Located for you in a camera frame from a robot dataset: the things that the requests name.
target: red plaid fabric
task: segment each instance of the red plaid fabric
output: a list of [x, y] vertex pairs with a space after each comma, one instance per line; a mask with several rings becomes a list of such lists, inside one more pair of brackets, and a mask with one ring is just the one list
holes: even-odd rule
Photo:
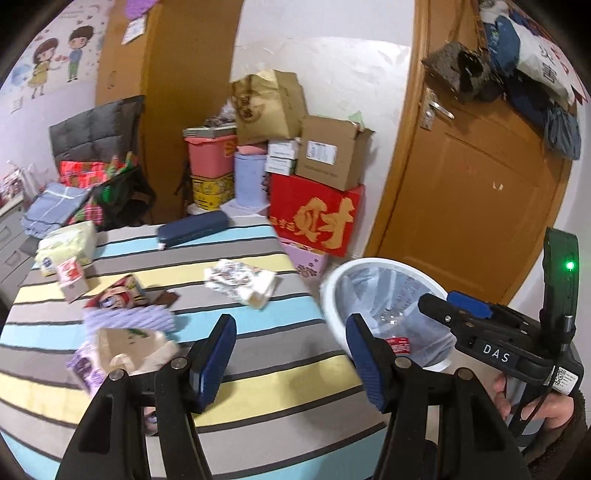
[[[137, 165], [137, 159], [133, 153], [128, 152], [125, 161], [118, 156], [113, 156], [111, 163], [100, 161], [62, 161], [60, 162], [60, 183], [69, 187], [87, 189], [95, 187], [125, 170]], [[95, 225], [103, 225], [105, 214], [103, 208], [90, 198], [84, 206], [71, 218], [69, 225], [91, 220]]]
[[110, 172], [119, 170], [124, 165], [125, 163], [116, 157], [111, 164], [101, 161], [62, 161], [60, 162], [60, 183], [68, 187], [87, 189], [109, 180]]
[[96, 204], [95, 199], [88, 200], [84, 206], [70, 219], [68, 225], [91, 220], [95, 225], [102, 225], [105, 220], [103, 207]]

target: blue gripper pad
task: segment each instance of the blue gripper pad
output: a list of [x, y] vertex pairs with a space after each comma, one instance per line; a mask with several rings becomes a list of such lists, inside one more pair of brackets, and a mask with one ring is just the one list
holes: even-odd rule
[[359, 326], [355, 322], [356, 316], [361, 318], [361, 321], [365, 326], [365, 322], [359, 313], [349, 315], [345, 325], [347, 345], [349, 345], [349, 350], [351, 350], [353, 363], [355, 364], [357, 373], [363, 382], [369, 401], [380, 412], [384, 413], [387, 406], [387, 401], [384, 396], [384, 381], [378, 365], [374, 361], [374, 357], [366, 343], [366, 339], [363, 338]]
[[447, 294], [447, 301], [462, 310], [470, 312], [474, 317], [480, 319], [492, 317], [492, 310], [486, 302], [475, 299], [465, 293], [451, 291]]
[[230, 317], [199, 375], [197, 403], [200, 408], [205, 409], [215, 400], [235, 344], [236, 320]]

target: hanging bag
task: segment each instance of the hanging bag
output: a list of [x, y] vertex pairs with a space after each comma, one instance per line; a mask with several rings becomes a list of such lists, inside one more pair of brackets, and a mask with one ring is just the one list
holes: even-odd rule
[[491, 75], [491, 67], [481, 54], [455, 40], [465, 3], [466, 0], [460, 0], [447, 43], [422, 60], [427, 71], [446, 84], [461, 103], [473, 100]]

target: white box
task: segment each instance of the white box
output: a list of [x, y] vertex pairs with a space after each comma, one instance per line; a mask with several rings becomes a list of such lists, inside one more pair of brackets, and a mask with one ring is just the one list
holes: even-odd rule
[[271, 140], [268, 153], [272, 157], [289, 158], [295, 160], [300, 152], [300, 139], [296, 140]]
[[265, 165], [272, 165], [274, 167], [279, 167], [279, 168], [295, 168], [296, 161], [290, 160], [289, 158], [277, 158], [277, 157], [272, 157], [271, 155], [267, 155], [267, 160], [265, 162]]
[[293, 175], [294, 169], [289, 167], [276, 166], [275, 164], [266, 164], [265, 171], [269, 173], [279, 173], [281, 175]]

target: striped bedsheet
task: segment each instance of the striped bedsheet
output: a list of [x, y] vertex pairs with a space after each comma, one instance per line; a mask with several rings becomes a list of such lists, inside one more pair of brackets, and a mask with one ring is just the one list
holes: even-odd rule
[[[33, 268], [0, 336], [0, 432], [27, 474], [54, 480], [88, 396], [65, 365], [85, 340], [86, 299], [133, 272], [148, 291], [175, 290], [178, 332], [189, 347], [222, 313], [238, 340], [217, 399], [195, 417], [217, 480], [363, 480], [385, 436], [346, 355], [262, 217], [159, 251], [155, 226], [102, 233], [87, 270], [92, 290], [67, 304], [54, 277]], [[234, 258], [281, 279], [261, 311], [203, 285], [203, 270]], [[152, 476], [166, 478], [157, 436], [146, 439]]]

